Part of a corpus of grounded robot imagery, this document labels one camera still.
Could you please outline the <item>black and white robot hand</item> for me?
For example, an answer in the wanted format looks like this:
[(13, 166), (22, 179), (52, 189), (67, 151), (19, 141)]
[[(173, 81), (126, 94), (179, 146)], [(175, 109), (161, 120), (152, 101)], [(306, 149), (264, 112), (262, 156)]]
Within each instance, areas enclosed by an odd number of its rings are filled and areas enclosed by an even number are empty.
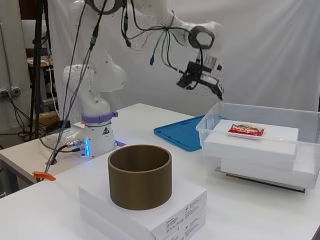
[(205, 86), (222, 101), (223, 66), (216, 57), (198, 54), (194, 62), (188, 63), (177, 85), (186, 90), (194, 90), (198, 85)]

